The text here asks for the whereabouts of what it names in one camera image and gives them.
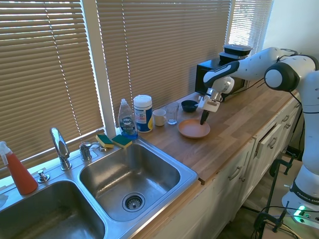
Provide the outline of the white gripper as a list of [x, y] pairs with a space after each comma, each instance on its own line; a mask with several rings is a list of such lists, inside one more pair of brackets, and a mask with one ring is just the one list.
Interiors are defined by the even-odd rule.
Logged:
[[207, 121], [210, 112], [217, 112], [221, 102], [221, 93], [212, 92], [210, 95], [199, 96], [198, 99], [198, 107], [203, 110], [200, 119], [200, 124], [203, 125]]

